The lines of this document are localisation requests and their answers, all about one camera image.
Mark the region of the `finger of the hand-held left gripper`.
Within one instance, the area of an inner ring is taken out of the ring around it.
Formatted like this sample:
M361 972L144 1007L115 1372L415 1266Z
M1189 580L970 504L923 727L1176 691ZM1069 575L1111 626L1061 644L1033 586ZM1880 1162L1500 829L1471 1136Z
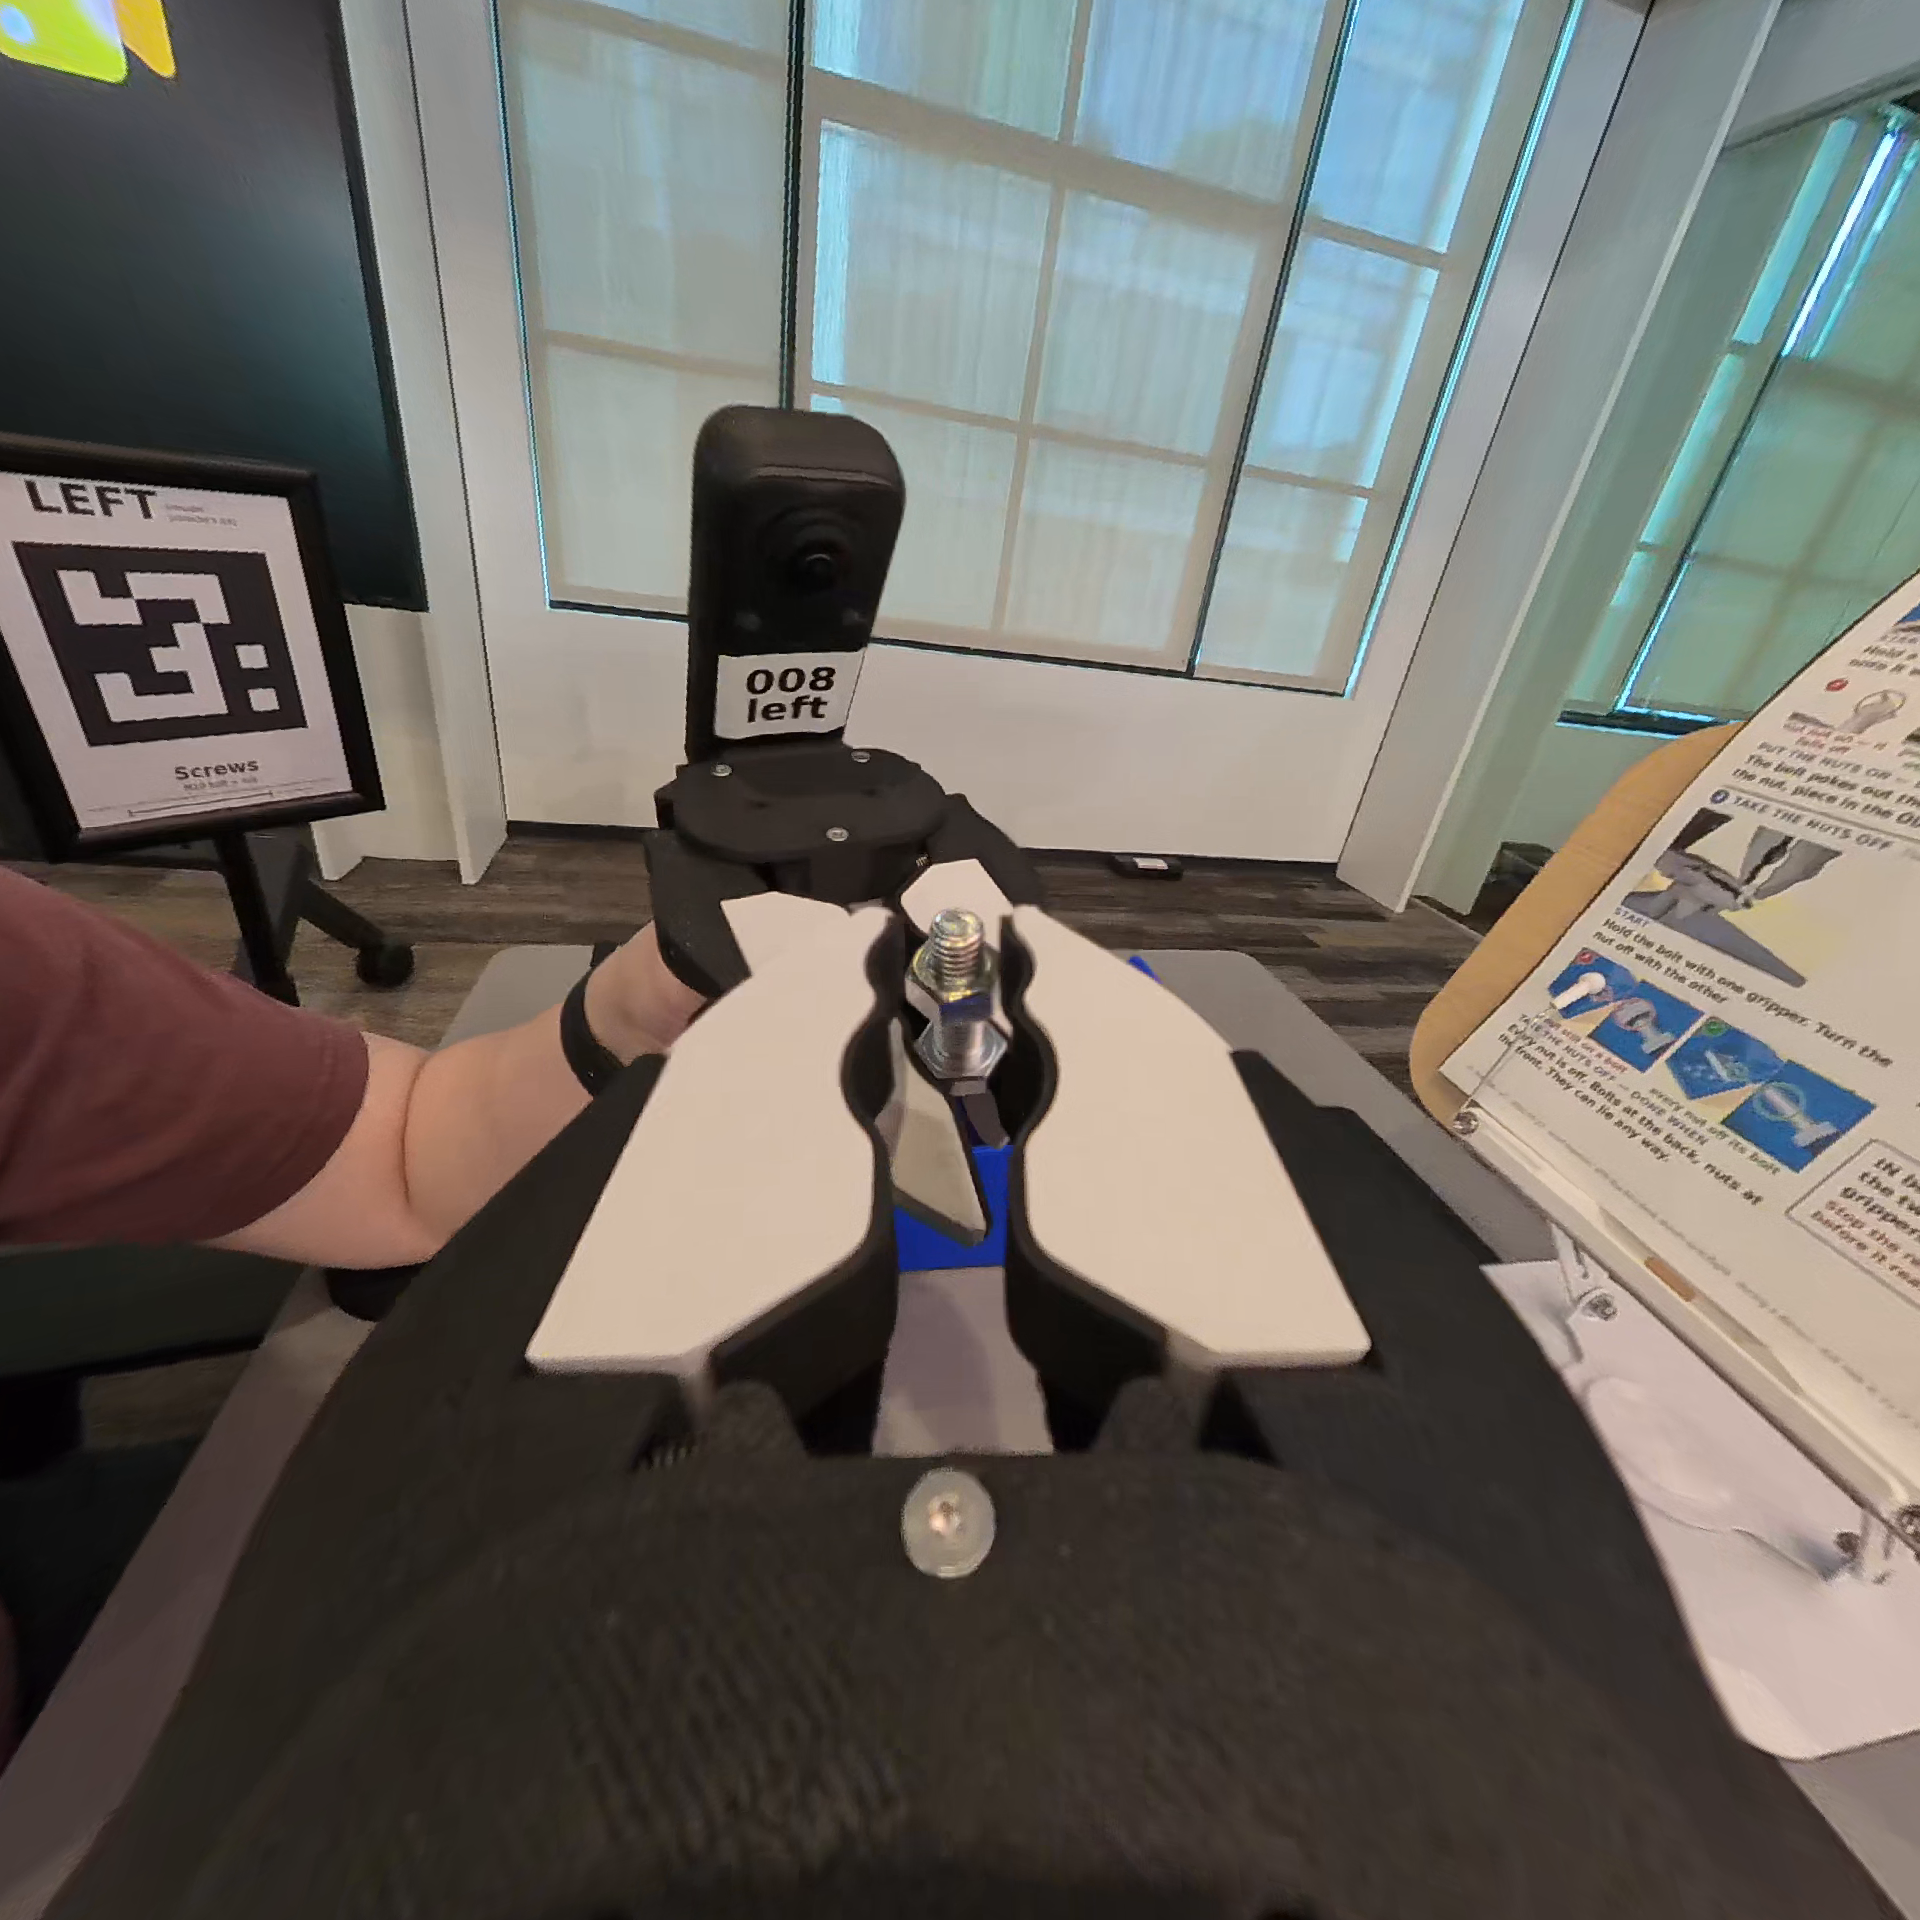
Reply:
M805 1120L828 1115L842 1087L828 1045L848 1040L852 977L801 967L824 949L844 957L848 913L834 904L787 893L756 893L725 904L727 925L749 967L737 995L749 1007L744 1049L759 1057L759 1079L801 1101ZM897 1204L921 1226L963 1247L989 1233L989 1212L970 1155L963 1122L946 1095L907 1045L905 1016L889 1028L888 1098L875 1117Z
M915 930L931 930L944 913L970 913L986 930L1000 930L1016 904L986 864L963 858L928 864L903 887L899 907Z

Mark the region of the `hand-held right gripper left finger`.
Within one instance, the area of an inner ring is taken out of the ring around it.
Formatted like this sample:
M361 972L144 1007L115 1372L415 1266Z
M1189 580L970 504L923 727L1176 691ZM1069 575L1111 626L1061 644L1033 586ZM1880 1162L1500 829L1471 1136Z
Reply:
M547 1377L858 1373L892 1330L895 1197L875 1117L899 1004L897 916L847 907L842 1099L805 1120L744 1049L749 1007L706 1004L663 1058L527 1361Z

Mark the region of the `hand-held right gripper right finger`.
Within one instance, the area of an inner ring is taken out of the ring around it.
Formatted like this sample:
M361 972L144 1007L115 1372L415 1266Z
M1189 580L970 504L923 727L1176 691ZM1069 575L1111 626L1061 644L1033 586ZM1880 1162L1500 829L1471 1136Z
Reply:
M1036 1083L1016 1132L1007 1296L1040 1373L1329 1370L1372 1337L1235 1049L1039 905L1001 936Z

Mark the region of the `silver hex bolt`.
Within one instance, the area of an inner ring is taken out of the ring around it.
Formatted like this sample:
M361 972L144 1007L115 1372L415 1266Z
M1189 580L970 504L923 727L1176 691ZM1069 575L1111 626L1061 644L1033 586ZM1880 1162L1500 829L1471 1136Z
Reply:
M952 953L954 957L989 952L997 957L987 941L987 930L970 913L939 915L917 953L923 949ZM997 995L992 997L989 1011L978 1011L980 1017L957 1017L971 1016L973 1011L939 1011L928 1007L919 995L915 1004L923 1013L917 1053L928 1075L952 1088L989 1081L1007 1052L1007 1036L997 1021Z

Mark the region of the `blue plastic bin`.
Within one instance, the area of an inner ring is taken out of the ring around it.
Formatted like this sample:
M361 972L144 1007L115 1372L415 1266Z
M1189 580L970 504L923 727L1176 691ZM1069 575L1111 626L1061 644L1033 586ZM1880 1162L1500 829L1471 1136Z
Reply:
M984 1201L987 1202L987 1212L989 1212L989 1221L992 1221L989 1233L987 1233L987 1240L980 1242L978 1247L963 1247L963 1243L955 1243L954 1240L921 1226L917 1218L912 1218L911 1215L905 1215L897 1204L897 1226L899 1226L899 1234L900 1234L900 1264L903 1264L903 1269L921 1271L921 1269L939 1269L939 1266L1000 1264L1001 1258L1004 1258L1004 1233L1007 1233L1004 1229L1004 1212L1007 1212L1007 1197L1004 1196L1007 1196L1007 1178L1008 1178L1007 1171L1008 1171L1008 1163L1011 1163L1008 1157L1011 1157L1013 1133L1011 1133L1008 1120L1001 1114L1001 1092L997 1090L997 1083L1004 1076L1004 1069L1016 1053L1016 1028L1013 1028L1013 1020L1008 1017L1007 1007L1004 1007L1001 960L1000 960L997 947L992 944L989 932L987 932L987 941L989 941L989 947L994 949L994 955L997 955L997 975L1000 975L1000 979L997 979L997 1021L1000 1021L1000 1031L1007 1036L1007 1052L1000 1058L1000 1065L997 1065L992 1079L986 1081L986 1083L952 1088L949 1083L941 1083L941 1081L932 1079L931 1075L928 1076L939 1088L946 1090L946 1095L949 1095L949 1099L952 1099L952 1104L954 1104L954 1108L955 1108L955 1114L963 1122L965 1138L968 1138L968 1151L970 1151L973 1169L976 1169L976 1178L978 1178L978 1185L980 1185L980 1192L984 1192ZM905 985L905 1007L903 1007L905 1034L907 1034L907 1045L917 1053L917 1039L919 1039L919 1031L921 1031L921 1024L923 1024L923 1013L915 1004L917 995L912 995L907 991L907 972L905 972L905 983L903 985Z

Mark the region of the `person's left hand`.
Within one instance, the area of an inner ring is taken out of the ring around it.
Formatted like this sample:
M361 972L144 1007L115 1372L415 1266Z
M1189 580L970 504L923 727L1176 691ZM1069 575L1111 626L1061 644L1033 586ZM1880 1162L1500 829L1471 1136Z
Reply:
M674 977L656 925L648 923L593 972L584 1007L595 1040L628 1065L642 1053L669 1052L706 1008L706 997Z

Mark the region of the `black wrist band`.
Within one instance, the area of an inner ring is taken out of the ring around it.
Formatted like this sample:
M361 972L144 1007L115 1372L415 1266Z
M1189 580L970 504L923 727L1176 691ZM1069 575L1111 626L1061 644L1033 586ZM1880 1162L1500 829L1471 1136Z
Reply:
M589 1017L589 987L600 967L584 972L560 1004L560 1052L568 1069L587 1098L604 1095L625 1073L626 1061L600 1040Z

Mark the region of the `large window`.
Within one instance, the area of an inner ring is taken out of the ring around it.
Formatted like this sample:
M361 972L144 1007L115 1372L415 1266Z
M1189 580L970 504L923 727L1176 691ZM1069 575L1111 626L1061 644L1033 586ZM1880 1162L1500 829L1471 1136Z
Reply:
M785 402L899 458L884 637L1352 696L1579 15L499 5L547 603L679 617Z

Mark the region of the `wooden document stand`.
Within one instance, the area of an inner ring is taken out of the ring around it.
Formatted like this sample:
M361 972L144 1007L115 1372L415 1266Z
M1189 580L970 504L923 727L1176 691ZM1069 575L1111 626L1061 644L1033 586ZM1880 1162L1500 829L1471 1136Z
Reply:
M1695 771L1701 754L1684 738L1619 778L1419 1020L1411 1073L1433 1117L1448 1120L1427 1087L1432 1047L1473 1031L1520 962L1585 904L1601 852L1624 849L1635 801L1665 801ZM1555 1226L1553 1247L1549 1259L1495 1266L1493 1280L1624 1480L1739 1736L1783 1760L1914 1737L1915 1547Z

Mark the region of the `printed paper sheet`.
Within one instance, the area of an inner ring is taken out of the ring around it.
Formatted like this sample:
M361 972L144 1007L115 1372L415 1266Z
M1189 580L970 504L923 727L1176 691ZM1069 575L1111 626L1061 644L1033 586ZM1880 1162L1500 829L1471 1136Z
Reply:
M1907 584L1635 801L1432 1106L1915 1547L1917 754Z

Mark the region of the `dark office chair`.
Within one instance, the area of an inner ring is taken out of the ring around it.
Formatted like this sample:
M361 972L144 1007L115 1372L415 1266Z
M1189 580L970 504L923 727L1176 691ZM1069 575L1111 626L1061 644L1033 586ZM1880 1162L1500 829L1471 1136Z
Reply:
M111 1448L87 1436L87 1384L252 1354L288 1312L339 1312L319 1271L189 1247L4 1253L4 1492L72 1471L173 1482L211 1415L193 1415L184 1436Z

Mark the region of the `black framed marker sign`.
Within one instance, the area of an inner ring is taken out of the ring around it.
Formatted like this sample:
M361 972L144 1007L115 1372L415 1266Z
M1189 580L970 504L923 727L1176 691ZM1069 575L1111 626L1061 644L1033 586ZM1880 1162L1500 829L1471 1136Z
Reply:
M219 873L280 1001L303 923L416 972L321 881L386 799L311 471L4 435L2 787L10 859Z

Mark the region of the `narrow side window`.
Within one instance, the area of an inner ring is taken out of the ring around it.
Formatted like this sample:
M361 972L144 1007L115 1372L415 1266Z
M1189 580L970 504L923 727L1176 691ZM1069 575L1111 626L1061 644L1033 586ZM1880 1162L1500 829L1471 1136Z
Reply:
M1915 91L1722 155L1604 433L1562 720L1747 719L1915 575Z

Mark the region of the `large black wall screen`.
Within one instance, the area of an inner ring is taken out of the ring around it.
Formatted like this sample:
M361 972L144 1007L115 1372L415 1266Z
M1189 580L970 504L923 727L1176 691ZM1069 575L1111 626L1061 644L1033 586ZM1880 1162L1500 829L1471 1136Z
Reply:
M2 5L2 427L311 471L425 609L340 7Z

